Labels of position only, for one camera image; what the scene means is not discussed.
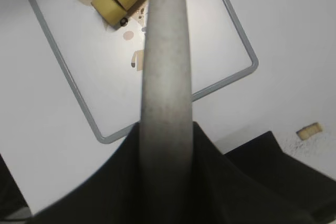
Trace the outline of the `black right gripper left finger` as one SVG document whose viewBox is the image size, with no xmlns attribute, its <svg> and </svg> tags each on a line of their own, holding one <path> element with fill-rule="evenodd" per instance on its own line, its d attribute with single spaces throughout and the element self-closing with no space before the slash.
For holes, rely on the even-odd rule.
<svg viewBox="0 0 336 224">
<path fill-rule="evenodd" d="M 68 195 L 29 223 L 143 223 L 139 124 L 112 156 Z"/>
</svg>

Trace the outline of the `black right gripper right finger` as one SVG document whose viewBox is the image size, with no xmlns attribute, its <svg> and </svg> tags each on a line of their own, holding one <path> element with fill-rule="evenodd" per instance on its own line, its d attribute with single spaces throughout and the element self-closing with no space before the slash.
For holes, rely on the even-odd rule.
<svg viewBox="0 0 336 224">
<path fill-rule="evenodd" d="M 223 154 L 193 127 L 192 223 L 335 220 L 335 181 L 284 153 L 271 131 Z"/>
</svg>

